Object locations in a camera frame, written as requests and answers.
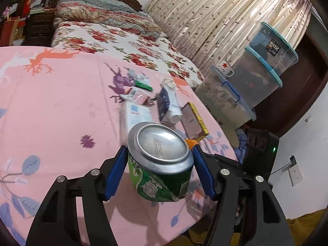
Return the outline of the green aluminium soda can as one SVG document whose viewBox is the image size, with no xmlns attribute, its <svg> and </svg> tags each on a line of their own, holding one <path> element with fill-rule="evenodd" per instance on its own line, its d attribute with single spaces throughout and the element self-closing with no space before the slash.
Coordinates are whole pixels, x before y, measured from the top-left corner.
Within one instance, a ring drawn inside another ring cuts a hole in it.
<svg viewBox="0 0 328 246">
<path fill-rule="evenodd" d="M 141 122 L 129 131 L 127 148 L 130 179 L 140 196 L 152 202 L 177 202 L 186 196 L 194 158 L 177 132 Z"/>
</svg>

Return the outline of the blue white milk carton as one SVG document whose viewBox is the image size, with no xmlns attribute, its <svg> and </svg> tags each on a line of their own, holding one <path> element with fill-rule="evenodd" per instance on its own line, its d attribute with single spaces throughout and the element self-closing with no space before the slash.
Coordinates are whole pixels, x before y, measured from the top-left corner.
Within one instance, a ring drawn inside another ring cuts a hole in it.
<svg viewBox="0 0 328 246">
<path fill-rule="evenodd" d="M 183 116 L 176 92 L 168 87 L 162 87 L 157 95 L 157 107 L 159 121 L 166 125 L 176 125 Z"/>
</svg>

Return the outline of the round brown trash bin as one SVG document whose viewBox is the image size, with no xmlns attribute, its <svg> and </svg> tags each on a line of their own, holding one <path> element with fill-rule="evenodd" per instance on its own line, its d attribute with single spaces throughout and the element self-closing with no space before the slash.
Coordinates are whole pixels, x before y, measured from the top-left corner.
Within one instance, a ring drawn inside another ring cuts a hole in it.
<svg viewBox="0 0 328 246">
<path fill-rule="evenodd" d="M 223 117 L 219 117 L 217 122 L 223 132 L 225 133 L 226 138 L 228 139 L 229 143 L 234 147 L 238 148 L 240 146 L 240 142 L 238 140 L 238 136 L 235 132 L 233 126 Z"/>
</svg>

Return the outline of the blue purple cloth pile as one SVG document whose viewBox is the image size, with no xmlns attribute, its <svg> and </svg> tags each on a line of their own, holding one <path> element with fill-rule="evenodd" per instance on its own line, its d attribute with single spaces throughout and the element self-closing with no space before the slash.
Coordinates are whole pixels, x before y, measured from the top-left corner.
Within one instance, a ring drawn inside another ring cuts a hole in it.
<svg viewBox="0 0 328 246">
<path fill-rule="evenodd" d="M 239 141 L 239 146 L 237 148 L 234 148 L 234 152 L 237 156 L 238 161 L 240 163 L 243 163 L 246 153 L 247 135 L 242 129 L 235 130 L 235 133 Z"/>
</svg>

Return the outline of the orange peel piece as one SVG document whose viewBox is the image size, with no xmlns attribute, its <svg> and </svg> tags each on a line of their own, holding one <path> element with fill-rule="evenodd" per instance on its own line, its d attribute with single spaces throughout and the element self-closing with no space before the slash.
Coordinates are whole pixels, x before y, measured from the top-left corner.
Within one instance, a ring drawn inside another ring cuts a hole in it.
<svg viewBox="0 0 328 246">
<path fill-rule="evenodd" d="M 194 146 L 199 145 L 199 142 L 195 139 L 185 139 L 185 142 L 190 150 L 192 150 Z"/>
</svg>

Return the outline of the lower clear storage bin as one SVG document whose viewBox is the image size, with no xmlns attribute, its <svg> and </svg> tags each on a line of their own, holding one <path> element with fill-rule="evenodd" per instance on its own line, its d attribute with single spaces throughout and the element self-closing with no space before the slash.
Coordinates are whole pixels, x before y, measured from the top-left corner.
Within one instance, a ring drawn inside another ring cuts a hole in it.
<svg viewBox="0 0 328 246">
<path fill-rule="evenodd" d="M 195 93 L 215 119 L 225 119 L 233 129 L 256 120 L 255 110 L 216 66 L 210 66 L 209 74 Z"/>
</svg>

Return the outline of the clear storage bin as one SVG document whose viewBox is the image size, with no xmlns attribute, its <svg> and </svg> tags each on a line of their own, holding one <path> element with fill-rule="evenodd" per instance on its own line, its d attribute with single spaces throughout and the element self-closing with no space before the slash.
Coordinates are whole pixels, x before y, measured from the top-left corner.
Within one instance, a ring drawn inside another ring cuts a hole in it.
<svg viewBox="0 0 328 246">
<path fill-rule="evenodd" d="M 216 66 L 210 66 L 209 74 L 195 93 L 215 119 L 225 119 L 233 129 L 256 120 L 255 110 Z"/>
<path fill-rule="evenodd" d="M 298 62 L 298 55 L 274 28 L 265 22 L 251 39 L 249 46 L 255 50 L 278 76 Z"/>
<path fill-rule="evenodd" d="M 250 108 L 283 86 L 272 67 L 249 46 L 244 48 L 232 69 L 233 75 L 229 77 L 229 82 Z"/>
</svg>

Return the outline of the yellow red cardboard box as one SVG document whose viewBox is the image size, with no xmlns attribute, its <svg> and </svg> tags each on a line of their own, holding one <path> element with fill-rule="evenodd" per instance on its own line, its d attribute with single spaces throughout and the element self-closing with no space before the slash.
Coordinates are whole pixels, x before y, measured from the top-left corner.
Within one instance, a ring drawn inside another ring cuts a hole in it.
<svg viewBox="0 0 328 246">
<path fill-rule="evenodd" d="M 189 139 L 200 142 L 209 135 L 209 131 L 193 103 L 187 102 L 181 112 L 181 122 Z"/>
</svg>

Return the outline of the white enamel mug red star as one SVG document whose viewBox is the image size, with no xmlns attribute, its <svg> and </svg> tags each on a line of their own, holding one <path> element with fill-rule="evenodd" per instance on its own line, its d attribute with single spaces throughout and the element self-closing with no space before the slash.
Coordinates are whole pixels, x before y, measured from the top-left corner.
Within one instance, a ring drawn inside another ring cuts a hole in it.
<svg viewBox="0 0 328 246">
<path fill-rule="evenodd" d="M 221 75 L 225 77 L 231 77 L 234 74 L 232 66 L 225 59 L 220 61 L 220 63 L 216 66 L 216 69 Z"/>
</svg>

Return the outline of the pink patterned bed sheet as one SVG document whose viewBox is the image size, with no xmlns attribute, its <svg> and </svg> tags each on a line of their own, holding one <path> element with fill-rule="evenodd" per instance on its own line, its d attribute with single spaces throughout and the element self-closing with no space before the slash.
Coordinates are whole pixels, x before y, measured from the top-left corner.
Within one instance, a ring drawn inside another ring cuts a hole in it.
<svg viewBox="0 0 328 246">
<path fill-rule="evenodd" d="M 120 105 L 109 85 L 125 61 L 43 47 L 1 48 L 1 220 L 25 245 L 59 175 L 77 178 L 121 146 Z M 164 245 L 214 207 L 196 172 L 178 202 L 138 195 L 124 173 L 105 210 L 119 245 Z"/>
</svg>

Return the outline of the white tissue pack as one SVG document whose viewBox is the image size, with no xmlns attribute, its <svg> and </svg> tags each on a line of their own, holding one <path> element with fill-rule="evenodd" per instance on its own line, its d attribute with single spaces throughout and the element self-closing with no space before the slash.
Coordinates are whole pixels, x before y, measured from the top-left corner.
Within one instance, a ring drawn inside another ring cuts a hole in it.
<svg viewBox="0 0 328 246">
<path fill-rule="evenodd" d="M 128 133 L 134 125 L 152 121 L 151 111 L 148 107 L 124 101 L 120 107 L 121 143 L 127 145 Z"/>
</svg>

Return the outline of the floral white red blanket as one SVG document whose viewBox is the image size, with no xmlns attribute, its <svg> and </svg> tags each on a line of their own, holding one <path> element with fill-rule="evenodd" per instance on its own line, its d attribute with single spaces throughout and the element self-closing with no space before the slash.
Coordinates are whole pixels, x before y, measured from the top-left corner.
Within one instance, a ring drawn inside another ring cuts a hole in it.
<svg viewBox="0 0 328 246">
<path fill-rule="evenodd" d="M 192 88 L 205 79 L 201 71 L 167 39 L 146 39 L 118 27 L 80 21 L 58 25 L 52 47 L 104 54 L 143 68 L 184 79 Z"/>
</svg>

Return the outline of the beige leaf pattern curtain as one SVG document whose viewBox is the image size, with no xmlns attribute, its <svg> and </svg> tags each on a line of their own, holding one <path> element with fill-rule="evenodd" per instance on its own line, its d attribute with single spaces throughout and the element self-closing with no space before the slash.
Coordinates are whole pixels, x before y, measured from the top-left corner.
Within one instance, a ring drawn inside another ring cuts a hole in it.
<svg viewBox="0 0 328 246">
<path fill-rule="evenodd" d="M 296 48 L 311 18 L 309 0 L 151 0 L 147 12 L 203 75 L 210 65 L 234 64 L 261 22 Z"/>
</svg>

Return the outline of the dark wooden nightstand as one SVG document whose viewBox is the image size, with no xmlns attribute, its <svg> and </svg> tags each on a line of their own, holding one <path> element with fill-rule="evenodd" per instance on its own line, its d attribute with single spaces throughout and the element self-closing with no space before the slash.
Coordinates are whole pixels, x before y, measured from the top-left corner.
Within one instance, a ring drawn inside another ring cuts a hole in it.
<svg viewBox="0 0 328 246">
<path fill-rule="evenodd" d="M 24 27 L 24 46 L 50 47 L 54 34 L 55 9 L 29 15 Z"/>
</svg>

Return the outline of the white wall socket plate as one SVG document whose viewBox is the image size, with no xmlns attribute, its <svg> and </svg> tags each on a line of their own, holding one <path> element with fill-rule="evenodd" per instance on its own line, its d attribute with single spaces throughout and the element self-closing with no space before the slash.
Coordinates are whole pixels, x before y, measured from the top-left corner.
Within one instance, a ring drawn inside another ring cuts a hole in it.
<svg viewBox="0 0 328 246">
<path fill-rule="evenodd" d="M 293 187 L 295 187 L 297 184 L 303 181 L 304 176 L 300 170 L 300 167 L 298 166 L 298 163 L 294 155 L 290 157 L 290 161 L 291 164 L 288 169 L 288 173 L 290 176 L 291 184 Z"/>
</svg>

